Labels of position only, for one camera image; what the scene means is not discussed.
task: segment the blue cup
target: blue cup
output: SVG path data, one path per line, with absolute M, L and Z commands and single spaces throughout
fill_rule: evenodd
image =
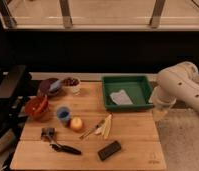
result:
M 63 126 L 68 127 L 71 120 L 70 110 L 67 107 L 60 107 L 57 110 L 57 118 L 63 124 Z

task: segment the brown food item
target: brown food item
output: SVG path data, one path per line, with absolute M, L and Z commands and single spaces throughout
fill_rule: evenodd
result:
M 76 78 L 68 77 L 63 80 L 64 86 L 76 86 L 79 84 L 79 80 Z

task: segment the small bowl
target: small bowl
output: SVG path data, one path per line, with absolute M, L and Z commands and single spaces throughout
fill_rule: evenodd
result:
M 80 92 L 80 80 L 68 77 L 63 80 L 63 89 L 67 93 L 78 94 Z
M 46 94 L 49 97 L 56 96 L 59 94 L 60 90 L 62 89 L 62 83 L 60 82 L 54 88 L 54 90 L 50 91 L 51 85 L 59 81 L 57 78 L 48 78 L 46 80 L 41 81 L 39 85 L 39 92 L 40 94 Z

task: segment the apple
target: apple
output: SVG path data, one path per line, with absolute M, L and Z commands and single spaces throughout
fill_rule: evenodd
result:
M 83 128 L 83 122 L 79 117 L 73 117 L 70 122 L 70 129 L 78 132 Z

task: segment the wall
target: wall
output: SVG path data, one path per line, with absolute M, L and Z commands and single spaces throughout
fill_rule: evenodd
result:
M 10 32 L 19 64 L 65 72 L 158 72 L 184 60 L 199 67 L 199 32 Z

